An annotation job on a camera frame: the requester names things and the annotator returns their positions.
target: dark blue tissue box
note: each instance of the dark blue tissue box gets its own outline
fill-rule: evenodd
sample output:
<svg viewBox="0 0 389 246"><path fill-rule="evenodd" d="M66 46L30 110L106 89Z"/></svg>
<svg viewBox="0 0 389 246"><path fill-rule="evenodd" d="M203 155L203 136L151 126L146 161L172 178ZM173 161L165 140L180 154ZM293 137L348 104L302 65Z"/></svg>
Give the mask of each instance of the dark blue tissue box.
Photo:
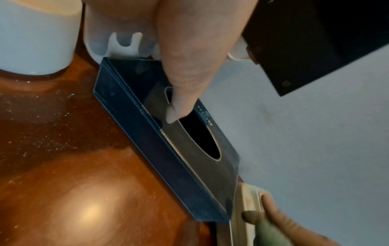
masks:
<svg viewBox="0 0 389 246"><path fill-rule="evenodd" d="M232 213L239 156L204 105L168 124L161 62L104 58L94 95L197 221Z"/></svg>

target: light blue wall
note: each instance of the light blue wall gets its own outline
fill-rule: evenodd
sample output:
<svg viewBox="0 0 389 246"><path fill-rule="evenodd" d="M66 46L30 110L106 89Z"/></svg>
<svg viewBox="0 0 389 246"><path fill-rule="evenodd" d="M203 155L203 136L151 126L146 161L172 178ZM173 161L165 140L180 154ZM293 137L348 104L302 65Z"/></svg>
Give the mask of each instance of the light blue wall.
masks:
<svg viewBox="0 0 389 246"><path fill-rule="evenodd" d="M226 61L201 100L243 180L290 217L343 246L389 245L389 46L284 97Z"/></svg>

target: white cup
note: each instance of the white cup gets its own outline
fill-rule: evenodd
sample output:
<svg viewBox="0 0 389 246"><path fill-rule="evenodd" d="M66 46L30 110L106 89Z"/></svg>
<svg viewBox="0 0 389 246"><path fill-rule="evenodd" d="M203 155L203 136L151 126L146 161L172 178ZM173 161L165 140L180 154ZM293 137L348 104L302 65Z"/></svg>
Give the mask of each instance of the white cup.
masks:
<svg viewBox="0 0 389 246"><path fill-rule="evenodd" d="M44 75L73 60L81 0L0 0L0 69Z"/></svg>

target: wooden surface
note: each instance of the wooden surface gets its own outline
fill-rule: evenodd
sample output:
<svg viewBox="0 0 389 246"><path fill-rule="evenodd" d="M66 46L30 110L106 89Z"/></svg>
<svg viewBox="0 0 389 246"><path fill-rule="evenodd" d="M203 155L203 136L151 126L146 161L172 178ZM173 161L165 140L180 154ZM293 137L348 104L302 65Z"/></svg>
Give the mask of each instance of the wooden surface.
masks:
<svg viewBox="0 0 389 246"><path fill-rule="evenodd" d="M92 96L79 42L50 76L0 71L0 245L215 245Z"/></svg>

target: oval opening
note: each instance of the oval opening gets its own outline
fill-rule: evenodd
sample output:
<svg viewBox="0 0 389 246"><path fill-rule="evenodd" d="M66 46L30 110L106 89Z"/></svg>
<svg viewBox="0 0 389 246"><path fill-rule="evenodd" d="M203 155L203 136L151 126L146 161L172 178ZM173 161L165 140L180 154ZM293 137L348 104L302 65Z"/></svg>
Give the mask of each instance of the oval opening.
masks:
<svg viewBox="0 0 389 246"><path fill-rule="evenodd" d="M165 90L165 94L168 102L170 103L172 88L167 88ZM192 110L188 116L185 116L178 121L191 139L197 144L197 146L200 147L200 149L202 149L211 158L220 160L221 154L219 147L212 133L195 110Z"/></svg>

